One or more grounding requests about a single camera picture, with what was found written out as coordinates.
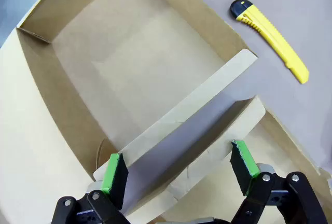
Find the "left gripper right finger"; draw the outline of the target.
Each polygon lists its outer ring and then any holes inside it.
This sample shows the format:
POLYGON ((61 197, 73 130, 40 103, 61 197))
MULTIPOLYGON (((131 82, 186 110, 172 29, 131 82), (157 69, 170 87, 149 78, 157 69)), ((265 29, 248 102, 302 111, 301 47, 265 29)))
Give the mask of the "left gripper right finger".
POLYGON ((268 164, 257 164, 242 140, 233 140, 230 163, 245 196, 232 223, 258 223, 266 206, 276 206, 285 223, 327 223, 306 175, 280 177, 268 164))

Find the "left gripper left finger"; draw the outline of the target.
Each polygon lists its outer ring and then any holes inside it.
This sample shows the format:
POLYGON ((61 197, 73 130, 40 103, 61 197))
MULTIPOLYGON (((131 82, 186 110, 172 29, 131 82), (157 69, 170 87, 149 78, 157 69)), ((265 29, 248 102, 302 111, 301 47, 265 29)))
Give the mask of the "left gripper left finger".
POLYGON ((65 196, 58 200, 52 223, 129 223, 121 213, 128 169, 121 153, 110 156, 104 177, 92 184, 77 200, 65 196))

